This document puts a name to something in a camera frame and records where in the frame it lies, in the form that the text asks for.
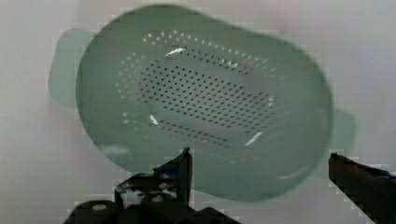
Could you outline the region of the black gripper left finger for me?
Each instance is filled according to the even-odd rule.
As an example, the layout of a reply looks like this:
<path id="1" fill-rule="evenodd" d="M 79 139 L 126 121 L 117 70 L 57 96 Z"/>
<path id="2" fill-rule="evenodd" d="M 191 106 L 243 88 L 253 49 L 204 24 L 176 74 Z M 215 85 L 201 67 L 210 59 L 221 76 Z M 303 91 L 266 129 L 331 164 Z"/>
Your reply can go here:
<path id="1" fill-rule="evenodd" d="M 140 205 L 143 201 L 176 201 L 189 204 L 192 181 L 190 148 L 183 151 L 152 173 L 138 173 L 118 184 L 115 203 L 122 209 Z"/>

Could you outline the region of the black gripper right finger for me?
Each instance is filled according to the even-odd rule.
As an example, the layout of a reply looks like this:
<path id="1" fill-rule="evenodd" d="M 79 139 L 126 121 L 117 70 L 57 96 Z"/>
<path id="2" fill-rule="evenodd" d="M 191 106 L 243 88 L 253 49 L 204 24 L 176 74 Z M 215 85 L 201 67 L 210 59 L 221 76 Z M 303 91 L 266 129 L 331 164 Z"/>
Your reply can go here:
<path id="1" fill-rule="evenodd" d="M 375 224 L 395 224 L 396 180 L 388 171 L 332 153 L 329 179 Z"/>

